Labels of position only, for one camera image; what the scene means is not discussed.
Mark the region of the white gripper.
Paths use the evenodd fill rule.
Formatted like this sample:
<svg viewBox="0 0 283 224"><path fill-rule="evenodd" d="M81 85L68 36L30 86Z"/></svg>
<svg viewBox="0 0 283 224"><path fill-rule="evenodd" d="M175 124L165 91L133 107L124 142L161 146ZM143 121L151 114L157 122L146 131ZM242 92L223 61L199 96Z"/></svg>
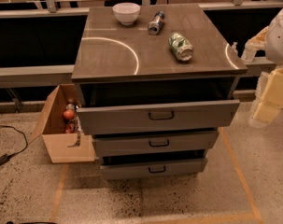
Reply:
<svg viewBox="0 0 283 224"><path fill-rule="evenodd" d="M268 26L251 37L245 44L241 60L250 63L259 50L265 50ZM250 108L248 124L253 128L264 128L271 124L283 107L283 66L271 73L262 72L256 88L256 100Z"/></svg>

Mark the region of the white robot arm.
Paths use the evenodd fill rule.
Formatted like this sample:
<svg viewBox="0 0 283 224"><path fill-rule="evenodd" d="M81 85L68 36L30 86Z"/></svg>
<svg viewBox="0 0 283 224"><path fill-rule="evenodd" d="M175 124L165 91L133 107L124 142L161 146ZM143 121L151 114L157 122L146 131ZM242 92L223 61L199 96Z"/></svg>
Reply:
<svg viewBox="0 0 283 224"><path fill-rule="evenodd" d="M258 50L265 51L268 61L276 65L271 73L262 72L250 109L248 123L254 128L271 124L283 109L283 8L270 24L250 38L241 56L252 62Z"/></svg>

